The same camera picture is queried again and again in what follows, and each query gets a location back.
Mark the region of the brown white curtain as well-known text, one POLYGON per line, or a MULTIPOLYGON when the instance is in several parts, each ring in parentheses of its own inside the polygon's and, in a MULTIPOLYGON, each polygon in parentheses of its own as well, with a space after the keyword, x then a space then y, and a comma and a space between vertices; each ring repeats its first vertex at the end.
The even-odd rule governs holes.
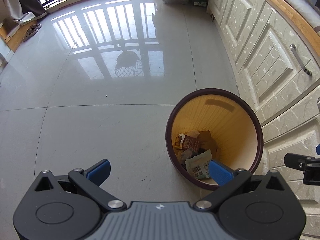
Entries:
POLYGON ((1 22, 7 19, 26 25, 46 16, 47 12, 39 0, 1 0, 1 22))

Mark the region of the yellow maroon-rimmed trash bin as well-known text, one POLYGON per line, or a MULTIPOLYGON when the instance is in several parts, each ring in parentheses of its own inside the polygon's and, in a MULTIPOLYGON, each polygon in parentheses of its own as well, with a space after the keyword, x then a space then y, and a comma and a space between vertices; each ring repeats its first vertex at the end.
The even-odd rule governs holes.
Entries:
POLYGON ((192 184, 209 191, 219 186, 211 178, 198 180, 178 160, 175 146, 179 134, 197 131, 210 133, 217 150, 212 158, 236 170, 254 173, 264 148, 260 122, 251 107, 237 95, 218 88, 194 91, 182 98, 172 110, 165 142, 173 166, 192 184))

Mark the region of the cream cabinet with drawers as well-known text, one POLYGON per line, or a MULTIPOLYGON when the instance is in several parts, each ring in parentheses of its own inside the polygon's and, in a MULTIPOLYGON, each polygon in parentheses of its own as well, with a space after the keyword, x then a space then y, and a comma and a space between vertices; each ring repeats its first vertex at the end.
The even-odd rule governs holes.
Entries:
POLYGON ((276 170, 306 213, 302 239, 319 239, 319 188, 287 168, 284 156, 317 157, 319 145, 319 34, 285 0, 209 0, 208 12, 225 44, 240 97, 264 136, 257 174, 276 170), (308 76, 290 50, 296 50, 308 76))

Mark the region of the white purple patterned blanket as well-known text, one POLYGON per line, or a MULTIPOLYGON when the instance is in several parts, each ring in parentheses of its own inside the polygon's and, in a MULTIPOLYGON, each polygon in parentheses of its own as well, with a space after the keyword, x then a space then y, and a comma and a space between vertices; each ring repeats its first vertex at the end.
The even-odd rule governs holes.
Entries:
POLYGON ((289 3, 319 34, 319 10, 308 0, 285 0, 289 3))

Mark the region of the brown snack box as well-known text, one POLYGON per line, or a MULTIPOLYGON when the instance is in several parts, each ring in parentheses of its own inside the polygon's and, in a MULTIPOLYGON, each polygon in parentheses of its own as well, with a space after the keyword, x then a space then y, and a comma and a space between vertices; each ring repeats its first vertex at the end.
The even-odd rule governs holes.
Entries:
POLYGON ((177 148, 181 150, 187 150, 191 148, 193 151, 198 152, 200 148, 200 140, 185 134, 179 134, 179 141, 177 143, 177 148))

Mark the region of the pair of slippers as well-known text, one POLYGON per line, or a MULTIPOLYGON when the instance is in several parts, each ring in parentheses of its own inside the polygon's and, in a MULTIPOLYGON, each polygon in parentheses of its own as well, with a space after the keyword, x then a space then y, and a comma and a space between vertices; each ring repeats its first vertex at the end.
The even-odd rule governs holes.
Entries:
POLYGON ((41 27, 42 27, 42 24, 40 24, 40 23, 31 25, 25 33, 25 36, 23 38, 23 42, 27 41, 29 38, 36 35, 41 27))

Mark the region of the green white paper wrapper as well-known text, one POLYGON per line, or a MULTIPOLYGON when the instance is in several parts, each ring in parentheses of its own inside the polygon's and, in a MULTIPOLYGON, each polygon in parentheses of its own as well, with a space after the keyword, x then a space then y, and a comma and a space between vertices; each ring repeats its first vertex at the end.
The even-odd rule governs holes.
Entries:
POLYGON ((209 163, 212 160, 211 150, 207 150, 195 157, 187 159, 185 166, 187 172, 197 180, 210 178, 209 163))

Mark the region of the crumpled tan paper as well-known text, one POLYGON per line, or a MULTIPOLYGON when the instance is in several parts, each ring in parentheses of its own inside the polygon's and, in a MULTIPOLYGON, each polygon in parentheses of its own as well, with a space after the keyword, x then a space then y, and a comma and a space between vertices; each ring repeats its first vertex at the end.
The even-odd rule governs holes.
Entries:
POLYGON ((217 152, 218 152, 218 146, 216 141, 213 139, 210 131, 189 131, 186 133, 180 133, 180 134, 185 134, 194 138, 197 138, 200 140, 200 148, 198 152, 193 151, 191 148, 187 150, 181 150, 177 148, 177 143, 179 141, 179 137, 177 135, 175 142, 174 142, 174 149, 177 151, 176 155, 177 158, 180 162, 183 162, 187 159, 190 159, 192 157, 195 157, 207 150, 211 150, 212 153, 212 159, 216 158, 217 152))

